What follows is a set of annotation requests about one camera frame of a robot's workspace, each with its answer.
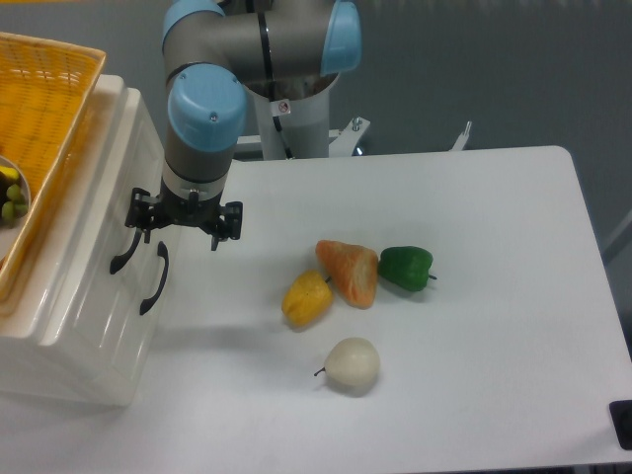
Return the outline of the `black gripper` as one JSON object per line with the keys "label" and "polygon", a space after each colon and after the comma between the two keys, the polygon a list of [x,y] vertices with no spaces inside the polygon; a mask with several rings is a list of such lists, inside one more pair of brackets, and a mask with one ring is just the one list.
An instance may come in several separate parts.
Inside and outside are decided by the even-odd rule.
{"label": "black gripper", "polygon": [[223,180],[212,183],[174,183],[161,180],[154,197],[143,188],[133,188],[124,225],[134,228],[148,244],[154,229],[168,225],[199,228],[210,236],[210,250],[220,243],[241,238],[244,216],[242,201],[220,204]]}

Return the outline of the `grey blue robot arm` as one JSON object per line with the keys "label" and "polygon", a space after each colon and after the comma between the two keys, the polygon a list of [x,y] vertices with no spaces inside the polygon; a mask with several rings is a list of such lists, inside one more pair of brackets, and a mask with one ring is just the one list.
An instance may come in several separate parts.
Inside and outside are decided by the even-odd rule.
{"label": "grey blue robot arm", "polygon": [[329,92],[360,63],[351,1],[250,1],[234,13],[213,1],[177,1],[165,15],[162,52],[168,127],[160,191],[131,193],[125,224],[135,243],[170,225],[214,243],[238,239],[243,206],[223,203],[247,98],[267,158],[329,153]]}

